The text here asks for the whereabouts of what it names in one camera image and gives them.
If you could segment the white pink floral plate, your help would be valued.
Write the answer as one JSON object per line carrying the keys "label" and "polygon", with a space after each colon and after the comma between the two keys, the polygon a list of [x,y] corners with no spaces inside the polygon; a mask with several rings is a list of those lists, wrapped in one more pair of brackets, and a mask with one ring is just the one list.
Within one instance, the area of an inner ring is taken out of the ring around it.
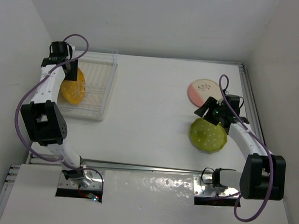
{"label": "white pink floral plate", "polygon": [[221,91],[218,83],[213,80],[199,79],[189,85],[187,95],[191,103],[201,107],[209,97],[219,100]]}

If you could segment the green dotted plate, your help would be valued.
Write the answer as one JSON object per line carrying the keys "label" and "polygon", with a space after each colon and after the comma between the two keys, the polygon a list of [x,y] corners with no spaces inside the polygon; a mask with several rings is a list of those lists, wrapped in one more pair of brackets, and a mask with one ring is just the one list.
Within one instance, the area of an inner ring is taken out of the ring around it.
{"label": "green dotted plate", "polygon": [[203,118],[191,124],[189,138],[195,147],[208,153],[222,150],[228,141],[227,133],[220,123],[214,125]]}

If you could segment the orange dotted plate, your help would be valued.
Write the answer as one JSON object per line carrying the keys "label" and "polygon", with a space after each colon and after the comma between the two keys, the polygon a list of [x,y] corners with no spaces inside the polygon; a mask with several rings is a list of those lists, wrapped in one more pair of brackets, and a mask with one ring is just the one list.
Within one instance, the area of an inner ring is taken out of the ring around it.
{"label": "orange dotted plate", "polygon": [[86,80],[80,68],[78,68],[77,80],[64,80],[61,83],[60,91],[70,104],[78,105],[83,101],[86,93]]}

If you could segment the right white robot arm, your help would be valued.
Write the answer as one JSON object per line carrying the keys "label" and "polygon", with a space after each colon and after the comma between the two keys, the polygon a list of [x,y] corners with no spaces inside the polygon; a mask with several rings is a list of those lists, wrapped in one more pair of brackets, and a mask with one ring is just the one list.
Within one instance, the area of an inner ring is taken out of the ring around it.
{"label": "right white robot arm", "polygon": [[234,169],[214,169],[210,182],[213,187],[233,187],[244,199],[283,198],[286,161],[272,154],[253,133],[247,118],[239,115],[239,96],[228,94],[220,100],[209,97],[194,113],[210,125],[220,125],[246,159],[241,173]]}

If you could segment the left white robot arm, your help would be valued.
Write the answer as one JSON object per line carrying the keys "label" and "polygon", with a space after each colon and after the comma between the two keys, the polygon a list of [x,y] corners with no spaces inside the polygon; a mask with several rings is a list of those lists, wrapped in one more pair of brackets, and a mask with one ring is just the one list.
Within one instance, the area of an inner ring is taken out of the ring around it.
{"label": "left white robot arm", "polygon": [[86,80],[73,60],[74,47],[65,41],[55,41],[50,55],[41,64],[40,85],[28,104],[20,108],[31,141],[49,150],[62,164],[66,180],[81,187],[86,178],[80,170],[82,159],[65,142],[67,124],[57,105],[61,95],[71,104],[80,104],[85,97]]}

